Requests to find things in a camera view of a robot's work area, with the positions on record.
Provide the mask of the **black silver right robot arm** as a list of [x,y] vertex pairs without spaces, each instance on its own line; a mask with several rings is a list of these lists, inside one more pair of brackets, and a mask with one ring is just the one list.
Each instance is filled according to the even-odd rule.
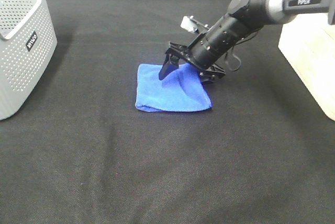
[[232,0],[227,12],[187,46],[170,43],[159,79],[178,69],[179,59],[193,65],[205,80],[225,76],[216,61],[238,42],[265,25],[286,24],[299,14],[327,13],[334,25],[334,0]]

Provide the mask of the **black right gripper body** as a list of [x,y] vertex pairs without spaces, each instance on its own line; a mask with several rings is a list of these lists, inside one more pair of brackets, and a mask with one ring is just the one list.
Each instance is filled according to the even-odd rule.
[[187,46],[170,42],[165,55],[175,55],[198,69],[199,74],[215,75],[219,79],[226,72],[216,61],[241,39],[259,30],[250,29],[229,15],[222,16],[211,27],[196,19],[194,21],[198,25],[197,37]]

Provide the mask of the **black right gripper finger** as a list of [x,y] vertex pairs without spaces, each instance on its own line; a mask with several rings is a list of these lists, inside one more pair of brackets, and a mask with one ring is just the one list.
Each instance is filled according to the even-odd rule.
[[215,75],[200,73],[199,74],[200,81],[203,85],[212,84],[216,80]]
[[166,54],[165,55],[165,61],[162,65],[161,70],[159,71],[159,80],[165,79],[171,72],[177,70],[179,68],[179,57],[172,55],[172,54]]

